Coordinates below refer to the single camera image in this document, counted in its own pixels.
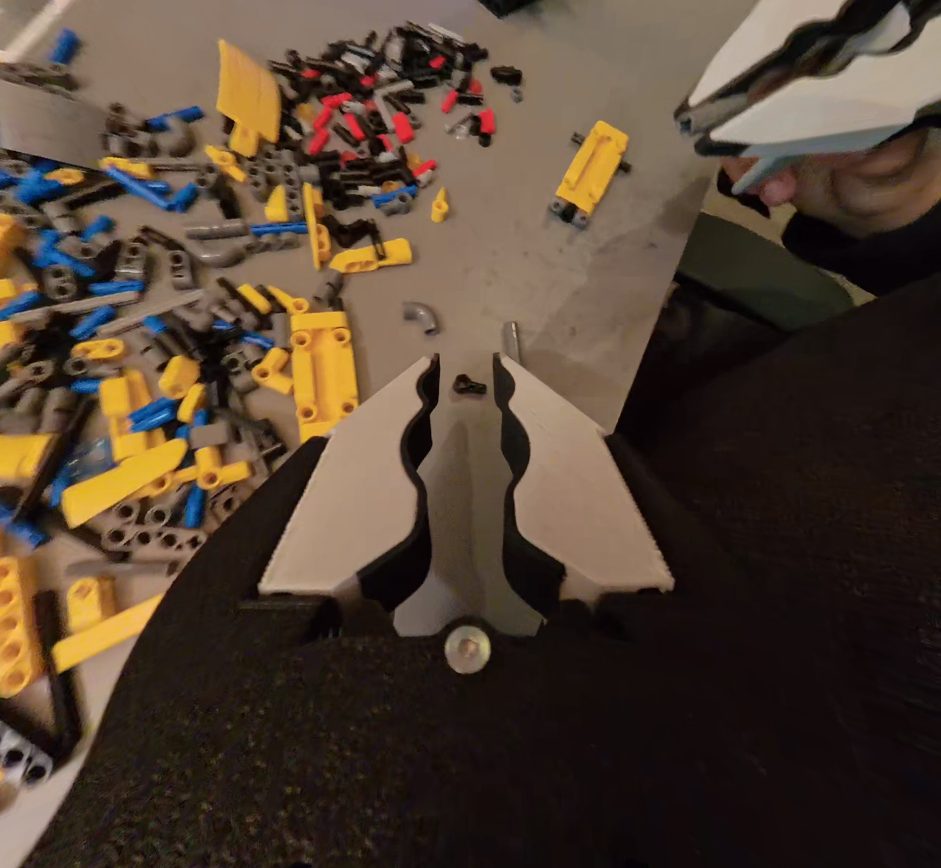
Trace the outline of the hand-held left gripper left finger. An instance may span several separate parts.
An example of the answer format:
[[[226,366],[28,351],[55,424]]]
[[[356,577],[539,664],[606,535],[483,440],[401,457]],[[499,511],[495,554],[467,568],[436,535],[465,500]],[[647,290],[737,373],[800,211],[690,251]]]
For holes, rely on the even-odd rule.
[[[419,468],[440,384],[440,356],[423,357],[333,428],[258,583],[261,601],[371,601],[393,613],[417,592],[432,559]]]

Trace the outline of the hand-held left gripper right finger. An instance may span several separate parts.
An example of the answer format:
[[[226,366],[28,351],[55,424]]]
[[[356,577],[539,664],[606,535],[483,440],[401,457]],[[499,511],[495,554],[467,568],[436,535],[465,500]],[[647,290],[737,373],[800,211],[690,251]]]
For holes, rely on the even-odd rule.
[[[492,357],[511,480],[502,567],[543,620],[563,603],[672,592],[674,576],[598,423],[504,353]]]

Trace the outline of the person's right hand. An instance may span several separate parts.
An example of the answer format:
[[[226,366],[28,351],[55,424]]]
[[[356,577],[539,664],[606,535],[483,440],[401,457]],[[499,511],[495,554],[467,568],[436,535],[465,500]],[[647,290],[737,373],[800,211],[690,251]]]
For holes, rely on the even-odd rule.
[[[856,153],[803,157],[765,180],[758,196],[857,238],[904,227],[939,202],[939,129]]]

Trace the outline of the yellow rectangular block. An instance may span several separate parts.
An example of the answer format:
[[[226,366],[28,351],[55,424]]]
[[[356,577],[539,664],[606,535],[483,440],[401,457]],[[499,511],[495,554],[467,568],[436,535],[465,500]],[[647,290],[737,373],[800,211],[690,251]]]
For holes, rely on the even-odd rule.
[[[343,310],[291,320],[293,392],[300,443],[326,436],[359,406],[352,334]]]

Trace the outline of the yellow block with grey pins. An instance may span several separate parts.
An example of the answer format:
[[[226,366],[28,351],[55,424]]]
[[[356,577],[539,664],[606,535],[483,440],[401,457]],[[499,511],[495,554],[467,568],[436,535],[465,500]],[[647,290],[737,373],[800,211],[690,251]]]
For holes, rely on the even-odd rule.
[[[611,124],[598,121],[585,133],[572,133],[577,148],[548,210],[578,229],[587,227],[616,174],[627,173],[629,135]]]

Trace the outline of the pile of yellow blue building pieces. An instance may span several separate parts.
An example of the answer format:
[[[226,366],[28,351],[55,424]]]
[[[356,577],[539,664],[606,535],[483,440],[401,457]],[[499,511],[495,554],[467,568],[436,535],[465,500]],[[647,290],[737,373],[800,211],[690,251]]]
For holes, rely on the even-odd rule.
[[[3,64],[6,109],[50,136],[2,139],[2,702],[45,680],[53,730],[2,712],[2,786],[30,788],[84,733],[74,669],[159,605],[119,577],[174,576],[271,475],[291,404],[291,320],[343,310],[348,277],[412,261],[373,218],[343,223],[275,144],[198,143],[198,106],[150,119],[77,98],[65,31],[45,65]]]

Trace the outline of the yellow curved panel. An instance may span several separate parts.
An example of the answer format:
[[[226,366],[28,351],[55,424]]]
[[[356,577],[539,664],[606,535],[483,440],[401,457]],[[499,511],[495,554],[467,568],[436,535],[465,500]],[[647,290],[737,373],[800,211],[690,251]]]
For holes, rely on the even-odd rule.
[[[218,41],[216,110],[232,121],[229,149],[247,159],[262,142],[276,144],[280,134],[281,95],[275,76],[224,39]]]

